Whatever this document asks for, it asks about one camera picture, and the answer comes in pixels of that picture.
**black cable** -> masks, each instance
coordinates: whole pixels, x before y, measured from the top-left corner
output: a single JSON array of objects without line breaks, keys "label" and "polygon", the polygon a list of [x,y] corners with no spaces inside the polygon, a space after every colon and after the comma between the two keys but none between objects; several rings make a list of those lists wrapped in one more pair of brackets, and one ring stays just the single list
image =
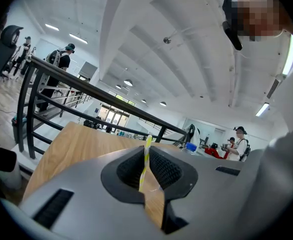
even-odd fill
[{"label": "black cable", "polygon": [[2,111],[2,112],[4,112],[4,113],[6,113],[6,114],[9,114],[9,113],[17,113],[17,112],[14,112],[14,111],[10,111],[10,112],[6,112],[6,111],[4,111],[4,110],[2,110],[2,109],[0,109],[0,111]]}]

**wooden board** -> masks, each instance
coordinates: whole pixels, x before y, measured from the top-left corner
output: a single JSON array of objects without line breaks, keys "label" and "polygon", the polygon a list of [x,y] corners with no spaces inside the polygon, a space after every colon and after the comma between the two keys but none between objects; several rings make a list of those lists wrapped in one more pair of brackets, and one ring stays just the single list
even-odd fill
[{"label": "wooden board", "polygon": [[[99,156],[143,146],[145,141],[112,135],[99,130],[69,122],[53,140],[44,153],[26,187],[23,199],[27,198],[43,183],[74,163]],[[174,145],[152,143],[153,146],[179,150]],[[142,192],[145,194],[145,210],[160,227],[163,217],[164,193],[148,167]]]}]

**backpack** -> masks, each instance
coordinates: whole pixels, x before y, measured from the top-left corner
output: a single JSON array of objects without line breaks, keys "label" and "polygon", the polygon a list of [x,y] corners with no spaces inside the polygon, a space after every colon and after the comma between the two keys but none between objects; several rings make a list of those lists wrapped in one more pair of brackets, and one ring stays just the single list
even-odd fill
[{"label": "backpack", "polygon": [[250,148],[250,145],[249,145],[249,141],[245,138],[241,139],[240,142],[238,144],[241,143],[241,141],[245,140],[246,141],[246,149],[244,151],[244,154],[242,156],[240,156],[240,162],[245,162],[248,158],[248,155],[250,154],[251,152],[251,148]]},{"label": "backpack", "polygon": [[49,53],[46,56],[45,61],[50,63],[50,64],[52,64],[52,65],[54,65],[54,66],[56,66],[56,67],[58,67],[61,57],[66,56],[66,55],[68,55],[67,52],[54,50],[52,53]]}]

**metal railing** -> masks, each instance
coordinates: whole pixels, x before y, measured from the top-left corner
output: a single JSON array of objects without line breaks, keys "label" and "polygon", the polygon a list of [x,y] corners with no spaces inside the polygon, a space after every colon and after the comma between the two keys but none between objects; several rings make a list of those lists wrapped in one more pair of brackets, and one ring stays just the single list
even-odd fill
[{"label": "metal railing", "polygon": [[[37,74],[34,80],[34,83],[32,85],[29,85],[30,79],[32,77],[32,74],[35,71],[35,68],[37,69]],[[69,87],[67,88],[60,88],[60,87],[52,87],[52,86],[43,86],[40,85],[41,82],[41,77],[43,74],[49,75],[50,77],[53,77],[60,82],[64,83],[65,85],[68,85]],[[26,95],[28,88],[31,88],[31,93],[29,97],[28,103],[25,103]],[[67,94],[62,97],[56,97],[56,98],[49,98],[42,93],[39,92],[39,88],[44,88],[44,89],[55,89],[55,90],[66,90]],[[71,91],[78,91],[81,92],[79,95],[79,99],[72,100],[71,102],[68,102],[68,98],[71,98],[73,96],[70,96]],[[23,109],[24,107],[27,106],[27,120],[26,120],[26,138],[27,138],[27,145],[28,145],[28,151],[29,151],[29,156],[32,159],[35,159],[35,152],[38,152],[40,154],[44,154],[44,151],[39,149],[38,147],[34,146],[34,138],[37,138],[47,144],[50,144],[52,140],[47,139],[44,136],[39,135],[38,133],[35,132],[37,128],[39,128],[41,125],[46,124],[50,127],[53,127],[58,130],[62,130],[63,127],[61,125],[58,125],[52,121],[50,121],[52,118],[56,117],[57,115],[60,115],[60,117],[63,114],[63,111],[69,112],[73,115],[76,115],[78,117],[81,117],[83,119],[87,119],[89,121],[98,123],[102,126],[109,126],[111,128],[119,129],[122,131],[126,131],[129,133],[133,134],[138,134],[142,136],[147,136],[147,133],[140,132],[137,130],[125,128],[123,126],[115,125],[112,123],[105,122],[103,120],[97,119],[95,117],[92,117],[88,114],[79,112],[75,109],[73,109],[73,106],[77,106],[80,102],[83,101],[83,103],[87,100],[90,100],[92,98],[95,98],[101,102],[105,102],[107,104],[110,104],[111,106],[114,106],[120,110],[123,110],[131,115],[137,116],[141,119],[144,119],[148,122],[153,123],[154,125],[156,124],[157,126],[160,126],[161,128],[159,129],[159,134],[158,135],[153,135],[154,138],[156,138],[155,142],[160,142],[160,140],[166,140],[166,141],[171,141],[171,142],[183,142],[180,140],[176,139],[169,139],[169,138],[164,138],[164,134],[167,130],[171,130],[180,134],[183,134],[184,136],[187,134],[184,130],[181,130],[180,128],[177,128],[151,114],[146,113],[145,111],[138,109],[110,94],[107,92],[87,83],[82,80],[79,80],[77,77],[65,72],[64,70],[53,66],[52,64],[39,59],[37,57],[32,57],[31,58],[31,63],[29,66],[29,70],[26,72],[22,87],[21,87],[21,92],[18,100],[18,107],[17,107],[17,116],[16,116],[16,121],[17,121],[17,135],[18,135],[18,145],[19,149],[22,152],[24,150],[24,145],[23,145]],[[61,109],[58,113],[55,113],[54,115],[45,118],[43,117],[40,113],[35,112],[35,107],[36,104],[42,103],[42,102],[47,102],[54,107]],[[40,121],[40,124],[34,126],[34,119],[37,119]]]},{"label": "metal railing", "polygon": [[[145,123],[146,123],[147,125],[149,125],[149,126],[152,126],[152,128],[154,128],[154,129],[156,129],[156,130],[158,130],[158,131],[161,130],[161,126],[160,126],[160,125],[157,125],[157,124],[155,124],[155,123],[149,122],[149,121],[144,120],[144,119],[142,119],[142,118],[139,118],[139,120],[141,120],[142,122],[145,122]],[[163,135],[170,135],[170,134],[172,134],[172,133],[174,133],[174,131],[171,131],[171,130],[169,130],[169,129],[166,129]]]}]

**white ceiling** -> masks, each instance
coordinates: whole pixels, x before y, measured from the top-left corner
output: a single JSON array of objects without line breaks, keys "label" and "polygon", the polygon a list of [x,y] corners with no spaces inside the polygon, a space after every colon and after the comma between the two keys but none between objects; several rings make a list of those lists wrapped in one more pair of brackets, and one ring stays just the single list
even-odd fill
[{"label": "white ceiling", "polygon": [[[43,29],[47,23],[60,28],[54,33],[58,38],[73,33],[88,41],[78,45],[99,55],[104,83],[124,86],[131,79],[127,95],[136,100],[138,93],[148,106],[165,101],[168,109],[179,111],[179,103],[188,100],[254,118],[269,101],[271,110],[263,117],[276,117],[266,94],[282,71],[289,38],[282,34],[261,42],[243,40],[239,54],[221,27],[223,0],[26,2]],[[171,44],[164,37],[171,37]]]}]

